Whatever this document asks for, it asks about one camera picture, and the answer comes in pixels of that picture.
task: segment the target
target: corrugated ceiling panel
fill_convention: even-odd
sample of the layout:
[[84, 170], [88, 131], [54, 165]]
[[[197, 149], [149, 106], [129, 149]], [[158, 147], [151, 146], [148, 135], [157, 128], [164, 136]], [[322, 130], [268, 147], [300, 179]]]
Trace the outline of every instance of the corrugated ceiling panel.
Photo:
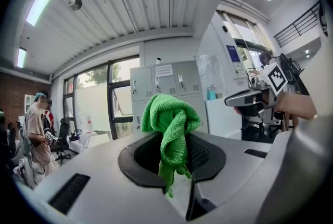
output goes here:
[[[28, 67], [52, 73], [85, 50], [116, 37], [168, 27], [193, 25], [199, 0], [50, 0], [35, 27], [25, 24], [20, 46], [33, 53]], [[52, 64], [46, 57], [52, 58]]]

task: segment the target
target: cabinet door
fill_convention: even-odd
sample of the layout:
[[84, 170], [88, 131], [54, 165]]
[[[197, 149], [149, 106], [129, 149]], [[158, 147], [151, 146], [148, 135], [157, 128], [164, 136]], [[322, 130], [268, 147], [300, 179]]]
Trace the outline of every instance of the cabinet door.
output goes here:
[[153, 67], [154, 70], [154, 85], [155, 85], [155, 92], [156, 94], [167, 94], [174, 97], [177, 97], [177, 86], [176, 86], [176, 79], [174, 75], [163, 76], [163, 77], [156, 77], [156, 66]]
[[133, 104], [133, 133], [138, 134], [141, 132], [141, 122], [142, 122], [142, 114], [145, 110], [147, 102]]
[[201, 122], [197, 130], [203, 133], [207, 133], [208, 132], [207, 115], [206, 115], [206, 107], [204, 105], [203, 97], [200, 95], [194, 97], [180, 97], [180, 99], [186, 102], [187, 104], [191, 105], [199, 115]]
[[151, 68], [131, 69], [132, 101], [149, 100], [153, 96]]
[[180, 95], [199, 94], [201, 85], [196, 62], [176, 63], [175, 67]]

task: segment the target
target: black vent grille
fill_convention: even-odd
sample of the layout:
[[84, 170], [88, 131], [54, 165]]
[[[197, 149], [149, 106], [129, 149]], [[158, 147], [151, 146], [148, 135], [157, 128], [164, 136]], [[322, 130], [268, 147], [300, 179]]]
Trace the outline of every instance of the black vent grille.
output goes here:
[[194, 172], [209, 161], [210, 154], [206, 148], [192, 140], [189, 140], [189, 146], [188, 150], [190, 151], [189, 156], [191, 160], [190, 164], [188, 164], [188, 169], [190, 172]]
[[267, 156], [267, 152], [263, 152], [263, 151], [259, 151], [259, 150], [255, 150], [255, 149], [247, 149], [244, 151], [245, 154], [249, 154], [249, 155], [254, 155], [257, 157], [261, 157], [262, 159], [264, 159]]
[[171, 93], [171, 94], [175, 94], [175, 93], [176, 93], [176, 88], [175, 88], [175, 87], [170, 88], [170, 93]]
[[89, 180], [89, 176], [76, 173], [50, 200], [49, 204], [65, 215]]

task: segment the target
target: green towel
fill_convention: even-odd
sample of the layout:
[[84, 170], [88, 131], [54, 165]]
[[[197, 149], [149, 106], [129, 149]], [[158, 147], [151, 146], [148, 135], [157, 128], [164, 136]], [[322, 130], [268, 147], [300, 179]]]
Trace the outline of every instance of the green towel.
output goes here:
[[170, 186], [174, 172], [191, 177], [185, 164], [187, 148], [185, 135], [200, 125], [200, 118], [187, 103], [165, 94], [154, 95], [146, 105], [142, 116], [141, 131], [156, 130], [163, 134], [161, 161], [158, 175], [166, 184], [166, 192], [173, 196]]

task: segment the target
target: black chair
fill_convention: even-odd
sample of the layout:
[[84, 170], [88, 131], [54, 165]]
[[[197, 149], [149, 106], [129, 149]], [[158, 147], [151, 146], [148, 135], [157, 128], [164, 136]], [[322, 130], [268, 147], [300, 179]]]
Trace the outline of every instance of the black chair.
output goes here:
[[12, 157], [15, 156], [16, 152], [16, 144], [15, 144], [15, 138], [16, 138], [16, 131], [15, 131], [15, 126], [11, 122], [8, 124], [8, 129], [9, 129], [9, 149], [11, 151]]
[[64, 159], [70, 160], [71, 154], [66, 154], [64, 151], [69, 149], [69, 145], [67, 142], [67, 136], [69, 131], [69, 124], [67, 118], [62, 118], [60, 120], [60, 132], [58, 141], [55, 145], [50, 146], [51, 152], [56, 152], [58, 157], [56, 158], [56, 161], [60, 160], [60, 166], [62, 165], [62, 161]]

